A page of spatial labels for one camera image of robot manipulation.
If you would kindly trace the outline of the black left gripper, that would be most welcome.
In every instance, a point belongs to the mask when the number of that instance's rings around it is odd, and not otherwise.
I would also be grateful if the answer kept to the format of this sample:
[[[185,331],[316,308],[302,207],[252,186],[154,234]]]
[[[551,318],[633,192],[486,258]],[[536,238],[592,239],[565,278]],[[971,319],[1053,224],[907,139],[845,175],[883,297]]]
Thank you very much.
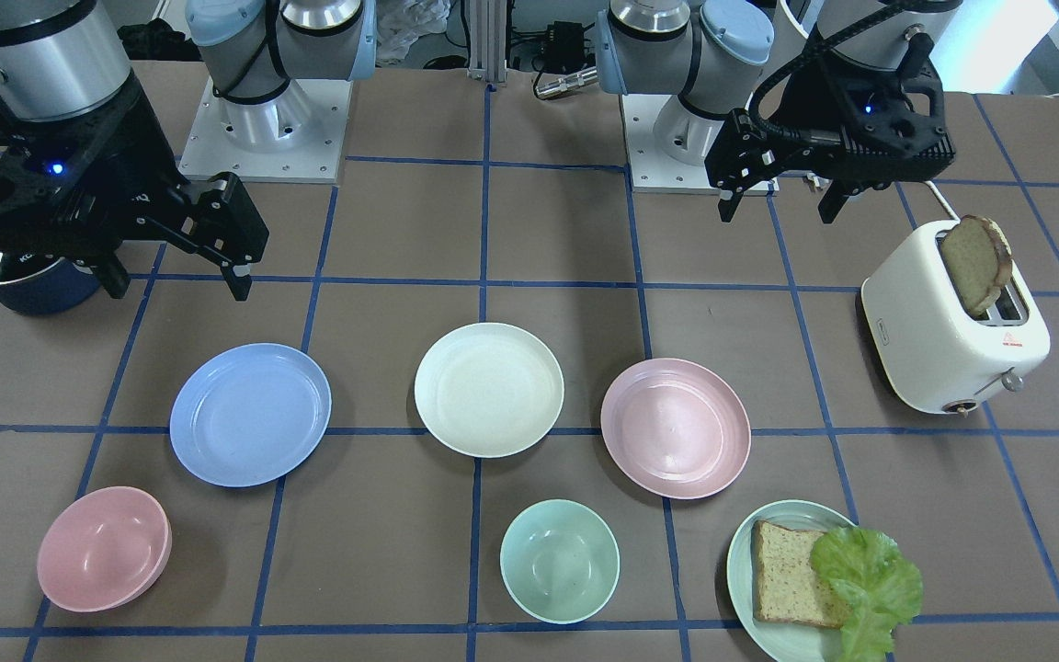
[[[925,183],[954,162],[928,33],[907,33],[904,53],[887,70],[851,62],[824,43],[812,34],[743,108],[724,117],[705,159],[723,223],[733,220],[744,189],[793,169],[831,180],[818,212],[821,223],[834,223],[867,187]]]

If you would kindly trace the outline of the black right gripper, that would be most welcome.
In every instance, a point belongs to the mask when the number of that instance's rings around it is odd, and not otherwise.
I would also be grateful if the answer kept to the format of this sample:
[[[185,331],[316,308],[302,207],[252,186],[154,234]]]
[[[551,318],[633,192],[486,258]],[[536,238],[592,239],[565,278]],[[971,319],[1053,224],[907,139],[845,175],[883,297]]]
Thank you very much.
[[[268,238],[239,176],[182,176],[134,74],[97,108],[56,121],[16,117],[0,92],[0,252],[84,261],[122,299],[131,278],[120,245],[166,241],[222,268],[246,302]]]

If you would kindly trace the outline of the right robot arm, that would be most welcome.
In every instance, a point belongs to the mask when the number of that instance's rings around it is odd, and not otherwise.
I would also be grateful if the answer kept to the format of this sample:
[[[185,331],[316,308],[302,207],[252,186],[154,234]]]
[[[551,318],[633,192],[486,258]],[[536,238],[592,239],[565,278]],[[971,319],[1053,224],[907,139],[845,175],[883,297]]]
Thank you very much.
[[[226,169],[189,180],[133,62],[205,62],[223,129],[247,151],[310,142],[302,80],[370,78],[374,1],[189,1],[189,33],[162,18],[115,26],[98,1],[0,1],[0,304],[61,314],[97,290],[122,298],[129,241],[210,261],[251,292],[269,230]]]

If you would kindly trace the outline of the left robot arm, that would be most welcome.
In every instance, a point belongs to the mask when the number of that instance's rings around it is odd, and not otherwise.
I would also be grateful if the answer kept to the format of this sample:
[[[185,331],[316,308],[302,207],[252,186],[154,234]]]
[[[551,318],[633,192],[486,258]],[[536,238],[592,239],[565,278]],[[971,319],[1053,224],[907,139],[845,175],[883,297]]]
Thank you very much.
[[[930,60],[958,1],[826,1],[800,35],[773,1],[610,1],[594,26],[602,91],[672,97],[717,126],[693,158],[733,219],[748,189],[789,171],[828,180],[831,223],[866,189],[925,183],[954,162]]]

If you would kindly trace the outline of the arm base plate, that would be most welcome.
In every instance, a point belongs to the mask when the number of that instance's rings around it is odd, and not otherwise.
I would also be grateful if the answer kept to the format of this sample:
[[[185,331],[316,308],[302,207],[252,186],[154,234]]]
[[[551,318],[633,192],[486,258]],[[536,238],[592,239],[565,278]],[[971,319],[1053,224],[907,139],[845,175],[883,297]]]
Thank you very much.
[[[633,185],[639,192],[718,196],[705,159],[722,129],[720,119],[698,117],[676,94],[621,97]]]
[[[244,183],[337,185],[354,85],[291,80],[277,99],[240,105],[203,88],[179,169],[203,181],[220,172]]]

